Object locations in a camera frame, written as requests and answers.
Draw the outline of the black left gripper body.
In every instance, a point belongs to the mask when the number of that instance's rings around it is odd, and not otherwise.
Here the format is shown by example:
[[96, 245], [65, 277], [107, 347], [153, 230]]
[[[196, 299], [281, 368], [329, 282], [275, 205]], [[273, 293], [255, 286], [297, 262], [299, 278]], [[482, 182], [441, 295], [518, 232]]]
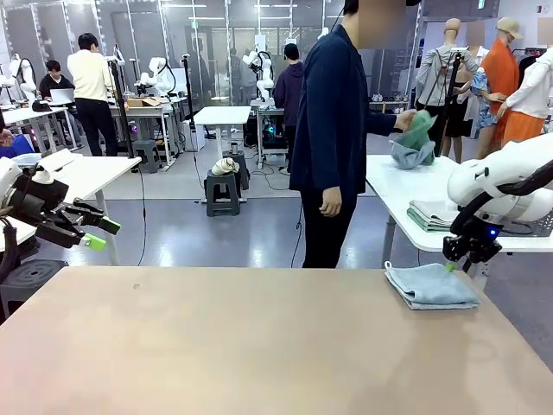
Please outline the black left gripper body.
[[69, 186], [41, 166], [23, 168], [8, 193], [10, 216], [30, 225], [60, 219]]

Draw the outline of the person's left hand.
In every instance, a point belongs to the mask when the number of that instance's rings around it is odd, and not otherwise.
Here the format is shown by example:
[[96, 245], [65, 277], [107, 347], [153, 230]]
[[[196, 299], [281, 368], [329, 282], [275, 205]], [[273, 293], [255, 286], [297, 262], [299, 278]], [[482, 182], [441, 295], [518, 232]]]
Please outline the person's left hand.
[[396, 116], [395, 128], [401, 131], [407, 131], [410, 128], [412, 119], [416, 115], [415, 109], [409, 109], [403, 112], [400, 112]]

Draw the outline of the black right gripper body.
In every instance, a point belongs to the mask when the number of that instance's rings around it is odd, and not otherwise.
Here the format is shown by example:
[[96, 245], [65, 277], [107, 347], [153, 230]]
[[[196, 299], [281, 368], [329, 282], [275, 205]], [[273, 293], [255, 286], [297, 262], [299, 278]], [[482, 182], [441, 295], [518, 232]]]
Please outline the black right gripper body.
[[487, 262], [502, 249], [496, 241], [502, 226], [487, 222], [466, 222], [452, 225], [452, 236], [443, 238], [442, 253], [444, 257], [457, 262], [467, 256], [471, 262]]

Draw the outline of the person's right hand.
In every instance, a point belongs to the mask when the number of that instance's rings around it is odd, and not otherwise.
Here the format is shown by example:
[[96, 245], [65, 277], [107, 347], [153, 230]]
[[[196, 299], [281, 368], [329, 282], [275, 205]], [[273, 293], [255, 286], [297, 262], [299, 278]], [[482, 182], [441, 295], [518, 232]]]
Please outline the person's right hand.
[[326, 188], [322, 191], [322, 204], [319, 208], [325, 217], [335, 217], [340, 213], [342, 197], [339, 187]]

